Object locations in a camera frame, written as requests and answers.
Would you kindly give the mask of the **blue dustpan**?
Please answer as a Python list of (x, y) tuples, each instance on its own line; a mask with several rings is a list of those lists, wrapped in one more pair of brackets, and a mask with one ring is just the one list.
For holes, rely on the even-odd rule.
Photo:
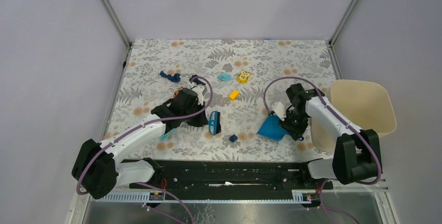
[(276, 115), (270, 115), (263, 122), (258, 134), (274, 141), (281, 141), (285, 136), (291, 137), (280, 125)]

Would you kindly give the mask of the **blue hand brush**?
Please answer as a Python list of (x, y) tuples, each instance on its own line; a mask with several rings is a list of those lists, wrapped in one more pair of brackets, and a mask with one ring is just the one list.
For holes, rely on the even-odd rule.
[(211, 135), (217, 135), (221, 133), (221, 124), (220, 124), (220, 112), (213, 111), (210, 113), (210, 117), (208, 120), (208, 130)]

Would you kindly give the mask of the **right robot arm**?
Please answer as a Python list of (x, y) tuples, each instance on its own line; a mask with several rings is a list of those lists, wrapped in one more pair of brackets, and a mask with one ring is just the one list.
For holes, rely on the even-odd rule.
[(320, 179), (334, 179), (342, 184), (375, 184), (382, 174), (378, 134), (363, 130), (351, 123), (316, 89), (306, 90), (299, 84), (286, 89), (291, 103), (280, 117), (279, 125), (293, 139), (300, 138), (313, 119), (334, 139), (335, 149), (331, 159), (317, 159), (307, 163), (308, 169), (300, 172), (300, 184), (311, 189)]

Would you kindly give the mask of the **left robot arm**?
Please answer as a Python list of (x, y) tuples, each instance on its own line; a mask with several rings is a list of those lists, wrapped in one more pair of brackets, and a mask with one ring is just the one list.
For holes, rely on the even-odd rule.
[(99, 199), (122, 185), (143, 182), (149, 188), (159, 186), (162, 175), (148, 161), (126, 162), (125, 159), (147, 142), (158, 139), (182, 123), (193, 127), (207, 125), (206, 93), (207, 88), (202, 85), (182, 88), (125, 132), (101, 142), (85, 141), (71, 171), (77, 181), (77, 193), (88, 193)]

